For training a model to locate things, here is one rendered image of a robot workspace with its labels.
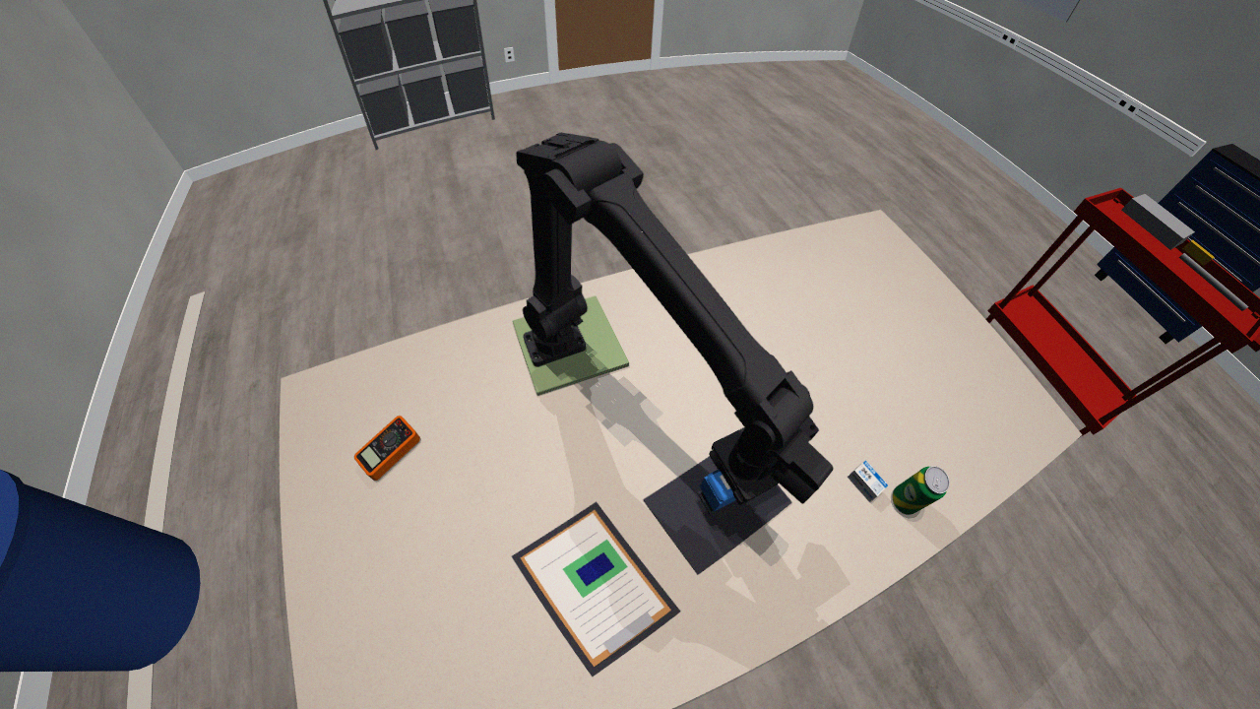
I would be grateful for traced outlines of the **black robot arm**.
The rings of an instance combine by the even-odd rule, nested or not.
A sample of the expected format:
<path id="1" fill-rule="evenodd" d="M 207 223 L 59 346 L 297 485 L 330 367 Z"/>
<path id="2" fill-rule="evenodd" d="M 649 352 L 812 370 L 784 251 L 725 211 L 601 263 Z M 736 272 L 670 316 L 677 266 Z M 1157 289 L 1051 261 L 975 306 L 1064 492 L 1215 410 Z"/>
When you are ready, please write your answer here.
<path id="1" fill-rule="evenodd" d="M 743 462 L 769 463 L 759 481 L 772 474 L 804 504 L 834 470 L 809 443 L 819 429 L 804 383 L 753 340 L 650 212 L 636 190 L 643 169 L 617 144 L 573 133 L 541 144 L 517 152 L 530 183 L 536 285 L 523 309 L 532 330 L 523 337 L 533 366 L 586 349 L 580 324 L 587 303 L 571 275 L 572 223 L 585 219 L 610 239 L 713 369 L 743 423 L 737 441 Z"/>

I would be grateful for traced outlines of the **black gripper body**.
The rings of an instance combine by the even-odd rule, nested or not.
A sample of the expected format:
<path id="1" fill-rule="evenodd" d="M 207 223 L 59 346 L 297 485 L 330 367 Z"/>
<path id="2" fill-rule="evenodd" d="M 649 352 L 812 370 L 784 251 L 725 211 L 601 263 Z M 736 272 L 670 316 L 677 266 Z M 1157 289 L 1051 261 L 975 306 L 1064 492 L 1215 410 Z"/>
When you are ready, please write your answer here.
<path id="1" fill-rule="evenodd" d="M 736 495 L 738 502 L 747 502 L 764 492 L 776 487 L 776 482 L 771 475 L 759 481 L 760 475 L 764 470 L 769 468 L 769 463 L 762 467 L 752 466 L 752 463 L 743 462 L 741 455 L 738 455 L 737 441 L 741 438 L 741 432 L 731 432 L 724 438 L 713 441 L 712 450 L 716 455 L 719 455 L 719 471 L 724 480 L 730 485 L 730 490 Z"/>

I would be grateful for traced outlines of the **green and yellow drink can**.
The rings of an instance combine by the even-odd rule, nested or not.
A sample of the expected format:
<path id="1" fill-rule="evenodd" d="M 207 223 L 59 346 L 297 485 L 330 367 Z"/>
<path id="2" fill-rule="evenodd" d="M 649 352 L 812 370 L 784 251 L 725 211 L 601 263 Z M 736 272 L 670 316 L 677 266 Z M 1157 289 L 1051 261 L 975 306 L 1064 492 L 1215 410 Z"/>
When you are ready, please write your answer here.
<path id="1" fill-rule="evenodd" d="M 948 492 L 950 481 L 948 474 L 936 467 L 925 467 L 895 487 L 895 506 L 900 513 L 917 513 Z"/>

